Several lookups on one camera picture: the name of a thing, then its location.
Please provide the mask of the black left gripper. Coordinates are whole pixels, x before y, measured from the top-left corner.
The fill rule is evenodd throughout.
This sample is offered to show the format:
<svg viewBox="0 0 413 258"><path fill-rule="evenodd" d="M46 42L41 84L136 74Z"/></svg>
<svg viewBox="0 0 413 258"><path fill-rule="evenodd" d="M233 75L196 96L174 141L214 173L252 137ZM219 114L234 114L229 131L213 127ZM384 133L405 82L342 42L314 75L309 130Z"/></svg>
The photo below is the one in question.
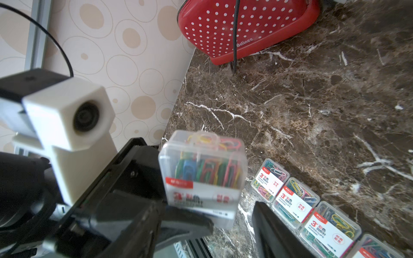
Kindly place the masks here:
<svg viewBox="0 0 413 258"><path fill-rule="evenodd" d="M67 207L45 159L1 154L1 257L45 248L68 258L151 258L209 236L211 219L166 205L159 151L130 140L79 201Z"/></svg>

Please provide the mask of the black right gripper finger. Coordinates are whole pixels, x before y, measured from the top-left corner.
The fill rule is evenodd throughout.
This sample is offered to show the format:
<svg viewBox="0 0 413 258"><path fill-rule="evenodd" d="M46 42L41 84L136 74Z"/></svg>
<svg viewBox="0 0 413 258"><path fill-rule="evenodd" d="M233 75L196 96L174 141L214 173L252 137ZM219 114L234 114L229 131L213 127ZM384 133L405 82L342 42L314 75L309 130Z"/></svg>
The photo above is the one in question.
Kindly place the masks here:
<svg viewBox="0 0 413 258"><path fill-rule="evenodd" d="M252 223L260 258L314 257L266 203L255 203Z"/></svg>

